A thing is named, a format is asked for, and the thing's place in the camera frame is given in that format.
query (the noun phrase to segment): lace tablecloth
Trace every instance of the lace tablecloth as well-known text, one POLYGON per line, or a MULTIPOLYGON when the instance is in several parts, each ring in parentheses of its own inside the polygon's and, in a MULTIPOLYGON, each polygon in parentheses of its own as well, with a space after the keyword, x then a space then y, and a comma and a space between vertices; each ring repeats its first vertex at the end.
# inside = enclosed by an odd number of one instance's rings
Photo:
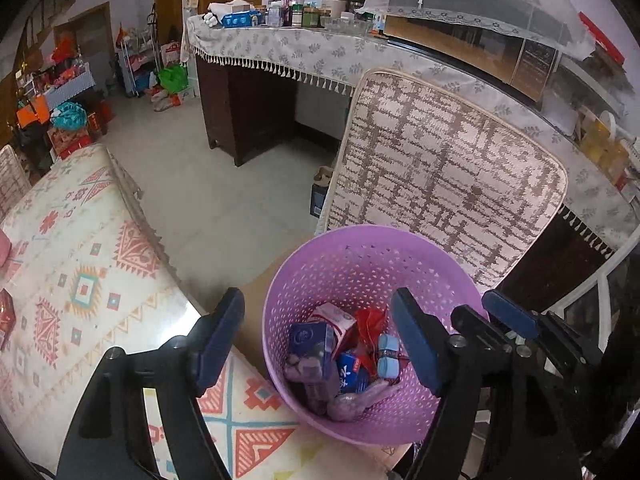
POLYGON ((48 94, 45 94, 49 110, 53 110, 56 106, 61 105, 65 101, 69 101, 72 97, 77 96, 79 93, 88 90, 94 85, 94 76, 91 74, 91 70, 89 70, 89 64, 85 63, 83 73, 71 81, 67 81, 60 88, 56 88, 48 94))
POLYGON ((541 116, 494 86, 423 54, 380 40, 304 28, 209 28, 201 16, 187 19, 183 43, 183 50, 209 62, 268 70, 346 95, 353 94, 362 73, 371 68, 411 74, 494 113, 553 153, 569 179, 566 216, 592 247, 609 255, 640 223, 600 170, 541 116))
MULTIPOLYGON (((52 471, 106 349, 157 348, 199 317, 135 188, 105 147, 89 146, 56 164, 0 223, 13 244, 0 289, 16 315, 0 353, 0 416, 27 457, 52 471)), ((153 391, 145 400, 159 471, 176 478, 153 391)), ((362 450, 301 426, 235 349, 199 403, 233 478, 386 478, 362 450)), ((384 459, 394 451, 370 452, 384 459)))

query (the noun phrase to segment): blue package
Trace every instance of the blue package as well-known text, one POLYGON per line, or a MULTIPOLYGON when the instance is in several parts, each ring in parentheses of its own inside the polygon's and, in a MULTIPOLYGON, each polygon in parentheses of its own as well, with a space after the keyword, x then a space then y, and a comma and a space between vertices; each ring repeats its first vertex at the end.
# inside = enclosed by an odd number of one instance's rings
POLYGON ((381 379, 396 380, 400 375, 400 340, 389 334, 378 338, 378 376, 381 379))
POLYGON ((264 22, 264 17, 258 10, 243 10, 222 16, 222 26, 225 28, 257 27, 264 22))
POLYGON ((334 329, 327 323, 295 323, 289 333, 289 355, 298 359, 315 358, 322 368, 322 379, 331 376, 334 329))
POLYGON ((340 393, 360 394, 369 386, 369 372, 361 366, 351 351, 342 352, 336 359, 340 377, 340 393))

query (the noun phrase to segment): cardboard box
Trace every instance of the cardboard box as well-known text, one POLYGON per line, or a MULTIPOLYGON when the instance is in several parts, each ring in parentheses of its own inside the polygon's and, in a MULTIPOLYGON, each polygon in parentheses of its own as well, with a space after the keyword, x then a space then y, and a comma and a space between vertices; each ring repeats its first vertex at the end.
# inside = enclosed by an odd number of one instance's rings
POLYGON ((58 155, 60 155, 69 146, 76 142, 76 140, 81 139, 81 137, 88 136, 89 133, 86 126, 83 126, 79 130, 63 130, 62 128, 51 126, 47 130, 47 135, 49 135, 49 140, 53 145, 53 149, 56 150, 58 155))
POLYGON ((246 10, 251 10, 251 5, 234 5, 231 7, 231 12, 245 12, 246 10))

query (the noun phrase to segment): wooden cabinet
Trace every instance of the wooden cabinet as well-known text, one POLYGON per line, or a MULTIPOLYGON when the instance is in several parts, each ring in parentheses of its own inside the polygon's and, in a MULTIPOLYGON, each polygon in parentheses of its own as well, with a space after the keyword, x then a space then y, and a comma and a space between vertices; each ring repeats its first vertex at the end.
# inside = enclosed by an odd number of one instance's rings
POLYGON ((241 166, 292 136, 297 85, 293 79, 207 63, 200 56, 196 65, 211 149, 221 148, 241 166))

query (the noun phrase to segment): red bag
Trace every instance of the red bag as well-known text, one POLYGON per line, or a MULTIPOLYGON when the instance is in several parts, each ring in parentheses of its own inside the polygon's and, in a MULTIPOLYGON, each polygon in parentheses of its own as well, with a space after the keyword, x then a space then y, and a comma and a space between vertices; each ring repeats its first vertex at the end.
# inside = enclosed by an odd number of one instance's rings
POLYGON ((358 325, 358 346, 356 355, 369 375, 374 378, 378 375, 376 364, 376 351, 378 338, 384 332, 386 323, 386 309, 359 308, 354 316, 358 325))
POLYGON ((65 36, 62 38, 58 46, 54 49, 53 54, 51 54, 51 60, 53 63, 58 64, 62 63, 65 59, 69 59, 70 57, 75 57, 76 53, 74 52, 74 44, 71 41, 71 38, 65 36))

